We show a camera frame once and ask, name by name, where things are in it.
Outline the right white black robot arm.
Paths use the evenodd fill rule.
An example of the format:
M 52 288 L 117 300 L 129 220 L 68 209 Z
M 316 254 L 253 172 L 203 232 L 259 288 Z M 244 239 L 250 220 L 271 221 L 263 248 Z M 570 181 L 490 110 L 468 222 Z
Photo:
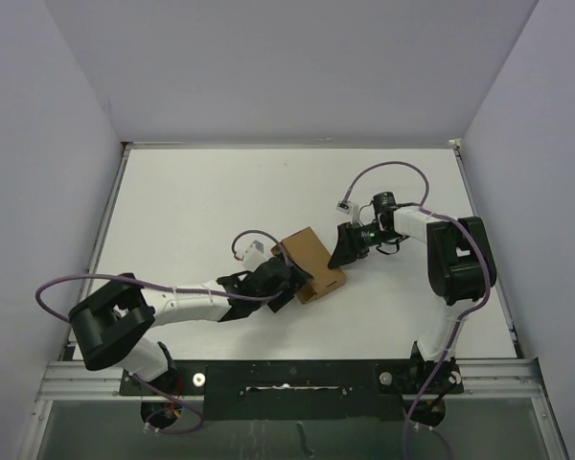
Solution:
M 455 356 L 454 345 L 468 315 L 490 298 L 496 281 L 495 261 L 485 224 L 479 217 L 452 218 L 425 211 L 415 203 L 399 203 L 391 192 L 372 198 L 373 219 L 358 218 L 337 226 L 337 242 L 328 262 L 334 269 L 364 259 L 369 249 L 398 248 L 405 240 L 426 246 L 429 285 L 440 306 L 426 332 L 416 341 L 421 359 L 406 369 L 409 384 L 425 392 L 438 384 L 437 364 Z

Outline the brown cardboard paper box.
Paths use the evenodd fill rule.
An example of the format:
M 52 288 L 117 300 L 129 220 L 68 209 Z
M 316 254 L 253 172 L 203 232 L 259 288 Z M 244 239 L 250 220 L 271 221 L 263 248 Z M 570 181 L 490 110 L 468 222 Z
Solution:
M 340 268 L 328 268 L 331 254 L 310 227 L 290 235 L 281 243 L 291 258 L 313 276 L 313 280 L 296 293 L 294 299 L 300 304 L 319 300 L 346 284 L 347 276 Z

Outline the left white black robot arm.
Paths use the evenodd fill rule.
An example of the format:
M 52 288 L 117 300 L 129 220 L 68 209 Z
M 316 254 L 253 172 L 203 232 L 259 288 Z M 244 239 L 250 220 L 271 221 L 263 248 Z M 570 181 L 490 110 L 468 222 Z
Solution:
M 120 367 L 151 392 L 166 393 L 175 382 L 172 357 L 166 345 L 145 338 L 149 329 L 241 320 L 263 306 L 278 311 L 312 281 L 285 252 L 267 257 L 249 247 L 243 265 L 245 271 L 183 287 L 161 287 L 132 273 L 107 277 L 68 314 L 85 368 Z

